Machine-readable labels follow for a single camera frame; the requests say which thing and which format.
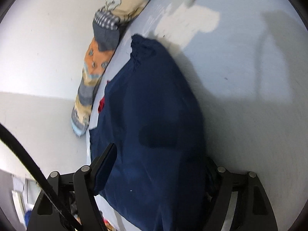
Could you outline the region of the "navy work shirt red collar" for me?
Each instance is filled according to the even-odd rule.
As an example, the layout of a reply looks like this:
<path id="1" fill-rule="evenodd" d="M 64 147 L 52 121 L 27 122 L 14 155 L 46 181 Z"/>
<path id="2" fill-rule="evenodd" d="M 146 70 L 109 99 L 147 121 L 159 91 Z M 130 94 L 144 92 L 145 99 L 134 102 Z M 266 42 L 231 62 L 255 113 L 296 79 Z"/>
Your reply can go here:
<path id="1" fill-rule="evenodd" d="M 202 230 L 209 213 L 202 112 L 163 45 L 136 34 L 131 49 L 90 130 L 92 157 L 115 144 L 95 190 L 140 230 Z"/>

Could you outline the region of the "striped patchwork rolled quilt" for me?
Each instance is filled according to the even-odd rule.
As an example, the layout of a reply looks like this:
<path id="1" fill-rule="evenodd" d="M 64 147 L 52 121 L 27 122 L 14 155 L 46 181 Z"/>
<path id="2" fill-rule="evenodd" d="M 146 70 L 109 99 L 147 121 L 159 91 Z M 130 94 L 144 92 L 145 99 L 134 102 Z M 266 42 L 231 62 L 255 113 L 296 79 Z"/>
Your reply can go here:
<path id="1" fill-rule="evenodd" d="M 105 0 L 92 21 L 93 39 L 85 53 L 82 79 L 71 114 L 73 132 L 83 136 L 90 121 L 98 86 L 127 25 L 149 0 Z"/>

